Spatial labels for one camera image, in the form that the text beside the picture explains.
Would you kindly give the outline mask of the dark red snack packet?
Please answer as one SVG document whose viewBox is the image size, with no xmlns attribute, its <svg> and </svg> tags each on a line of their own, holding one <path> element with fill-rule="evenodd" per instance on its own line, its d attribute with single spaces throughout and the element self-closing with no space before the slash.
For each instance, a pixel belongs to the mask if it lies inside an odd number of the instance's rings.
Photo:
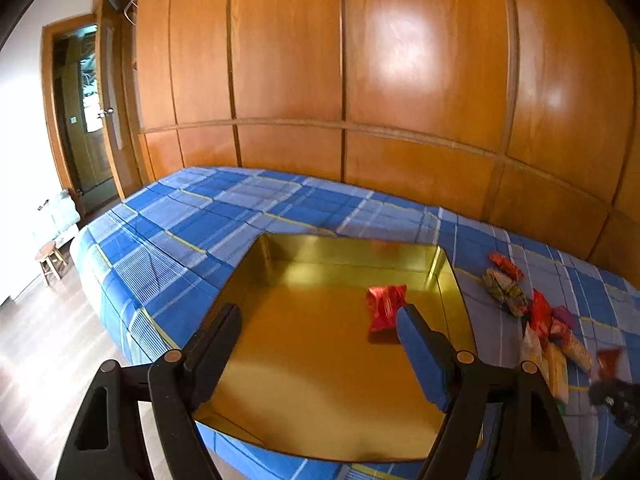
<svg viewBox="0 0 640 480">
<path fill-rule="evenodd" d="M 621 348 L 604 348 L 597 352 L 598 378 L 600 382 L 616 382 Z"/>
</svg>

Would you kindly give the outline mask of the squirrel sesame bar pack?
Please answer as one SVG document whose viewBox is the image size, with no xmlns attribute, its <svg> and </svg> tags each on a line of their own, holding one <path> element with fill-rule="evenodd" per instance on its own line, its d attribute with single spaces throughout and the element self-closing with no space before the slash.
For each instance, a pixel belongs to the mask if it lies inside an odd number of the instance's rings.
<svg viewBox="0 0 640 480">
<path fill-rule="evenodd" d="M 557 318 L 552 318 L 549 337 L 585 374 L 589 375 L 592 369 L 592 359 L 586 347 L 577 339 L 570 326 Z"/>
</svg>

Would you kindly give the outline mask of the clear orange-edged snack bag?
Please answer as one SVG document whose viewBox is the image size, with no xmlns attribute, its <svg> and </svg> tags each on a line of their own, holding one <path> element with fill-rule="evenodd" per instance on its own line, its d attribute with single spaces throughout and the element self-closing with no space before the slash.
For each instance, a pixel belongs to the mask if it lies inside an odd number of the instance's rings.
<svg viewBox="0 0 640 480">
<path fill-rule="evenodd" d="M 549 381 L 549 364 L 544 357 L 542 345 L 536 330 L 533 330 L 528 323 L 525 324 L 524 335 L 520 347 L 520 361 L 532 362 L 540 370 L 544 380 Z"/>
</svg>

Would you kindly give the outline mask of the cracker biscuit pack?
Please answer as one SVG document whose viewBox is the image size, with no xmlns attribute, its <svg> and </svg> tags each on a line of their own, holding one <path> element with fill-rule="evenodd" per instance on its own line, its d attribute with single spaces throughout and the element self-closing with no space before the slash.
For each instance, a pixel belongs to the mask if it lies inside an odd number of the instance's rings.
<svg viewBox="0 0 640 480">
<path fill-rule="evenodd" d="M 566 356 L 556 344 L 549 342 L 544 349 L 548 366 L 548 386 L 555 400 L 567 404 L 570 400 L 570 384 Z"/>
</svg>

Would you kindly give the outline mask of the purple snack packet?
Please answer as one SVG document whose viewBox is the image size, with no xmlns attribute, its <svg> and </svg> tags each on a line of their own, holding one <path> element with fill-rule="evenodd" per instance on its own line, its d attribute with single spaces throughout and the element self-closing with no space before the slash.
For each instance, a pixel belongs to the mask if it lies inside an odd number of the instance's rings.
<svg viewBox="0 0 640 480">
<path fill-rule="evenodd" d="M 565 324 L 572 332 L 576 332 L 579 327 L 579 318 L 573 313 L 570 313 L 570 310 L 568 310 L 567 307 L 553 307 L 551 313 L 552 318 L 555 318 L 559 322 Z"/>
</svg>

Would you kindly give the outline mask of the large red snack packet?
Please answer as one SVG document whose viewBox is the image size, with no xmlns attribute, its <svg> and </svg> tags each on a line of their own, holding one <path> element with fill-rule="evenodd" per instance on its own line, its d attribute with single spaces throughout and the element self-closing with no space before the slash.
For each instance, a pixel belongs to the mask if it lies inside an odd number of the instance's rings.
<svg viewBox="0 0 640 480">
<path fill-rule="evenodd" d="M 535 289 L 529 304 L 529 325 L 541 340 L 547 340 L 552 325 L 552 307 L 542 292 Z"/>
</svg>

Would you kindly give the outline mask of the dark gold foil snack packet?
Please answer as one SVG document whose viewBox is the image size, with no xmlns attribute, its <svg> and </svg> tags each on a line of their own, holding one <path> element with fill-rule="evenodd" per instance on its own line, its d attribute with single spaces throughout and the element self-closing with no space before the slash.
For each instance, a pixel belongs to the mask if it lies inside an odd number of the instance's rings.
<svg viewBox="0 0 640 480">
<path fill-rule="evenodd" d="M 526 315 L 529 299 L 516 281 L 496 269 L 487 269 L 482 276 L 482 281 L 489 296 L 494 298 L 501 307 L 516 318 Z"/>
</svg>

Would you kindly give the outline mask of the small red candy packet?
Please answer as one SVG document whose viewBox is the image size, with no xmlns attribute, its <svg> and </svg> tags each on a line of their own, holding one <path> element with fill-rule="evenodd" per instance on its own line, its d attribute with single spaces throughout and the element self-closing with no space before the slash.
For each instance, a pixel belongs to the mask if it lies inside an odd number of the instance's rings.
<svg viewBox="0 0 640 480">
<path fill-rule="evenodd" d="M 521 282 L 524 280 L 523 271 L 509 257 L 503 255 L 501 252 L 491 252 L 488 255 L 488 259 L 500 272 L 506 274 L 512 281 Z"/>
</svg>

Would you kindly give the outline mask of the small wooden stool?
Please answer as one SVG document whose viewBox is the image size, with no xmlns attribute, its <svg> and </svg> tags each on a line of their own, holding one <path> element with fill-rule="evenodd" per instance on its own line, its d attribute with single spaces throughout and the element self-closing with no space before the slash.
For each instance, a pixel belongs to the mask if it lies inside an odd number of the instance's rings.
<svg viewBox="0 0 640 480">
<path fill-rule="evenodd" d="M 39 249 L 35 260 L 40 267 L 40 272 L 47 286 L 51 285 L 50 278 L 55 278 L 59 281 L 61 279 L 61 270 L 67 266 L 62 252 L 58 249 L 54 240 Z"/>
</svg>

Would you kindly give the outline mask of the blue plaid bed sheet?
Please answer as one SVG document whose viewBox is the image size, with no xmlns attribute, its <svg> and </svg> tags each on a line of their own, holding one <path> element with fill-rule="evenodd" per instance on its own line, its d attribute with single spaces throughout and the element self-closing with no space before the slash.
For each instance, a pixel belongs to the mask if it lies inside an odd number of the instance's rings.
<svg viewBox="0 0 640 480">
<path fill-rule="evenodd" d="M 185 344 L 259 234 L 312 233 L 433 244 L 447 254 L 480 357 L 518 359 L 511 315 L 484 291 L 491 252 L 524 272 L 526 292 L 570 310 L 590 353 L 617 348 L 620 376 L 639 378 L 639 292 L 565 252 L 453 212 L 284 172 L 186 168 L 142 188 L 85 226 L 70 254 L 84 293 L 127 360 Z"/>
</svg>

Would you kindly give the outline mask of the gold tin box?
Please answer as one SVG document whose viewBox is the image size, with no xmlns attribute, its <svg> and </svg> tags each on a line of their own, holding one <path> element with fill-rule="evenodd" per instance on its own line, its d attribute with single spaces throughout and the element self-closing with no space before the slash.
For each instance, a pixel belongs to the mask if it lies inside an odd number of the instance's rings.
<svg viewBox="0 0 640 480">
<path fill-rule="evenodd" d="M 266 450 L 343 463 L 423 460 L 444 416 L 393 333 L 372 335 L 373 286 L 406 297 L 454 348 L 473 330 L 437 246 L 310 234 L 259 235 L 216 305 L 242 330 L 198 422 Z"/>
</svg>

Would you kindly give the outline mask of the wooden wardrobe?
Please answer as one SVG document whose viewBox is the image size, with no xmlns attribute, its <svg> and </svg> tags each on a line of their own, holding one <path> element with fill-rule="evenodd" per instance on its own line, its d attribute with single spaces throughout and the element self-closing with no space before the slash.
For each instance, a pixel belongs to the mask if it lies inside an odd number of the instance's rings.
<svg viewBox="0 0 640 480">
<path fill-rule="evenodd" d="M 373 188 L 639 278 L 639 49 L 605 0 L 94 0 L 142 178 Z"/>
</svg>

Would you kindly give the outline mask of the wooden door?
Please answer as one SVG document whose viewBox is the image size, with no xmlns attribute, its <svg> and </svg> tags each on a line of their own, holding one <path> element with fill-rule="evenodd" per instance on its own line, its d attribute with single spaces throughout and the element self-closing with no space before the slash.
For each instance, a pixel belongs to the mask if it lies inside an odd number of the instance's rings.
<svg viewBox="0 0 640 480">
<path fill-rule="evenodd" d="M 44 116 L 58 182 L 82 216 L 137 192 L 140 155 L 132 27 L 104 8 L 41 35 Z"/>
</svg>

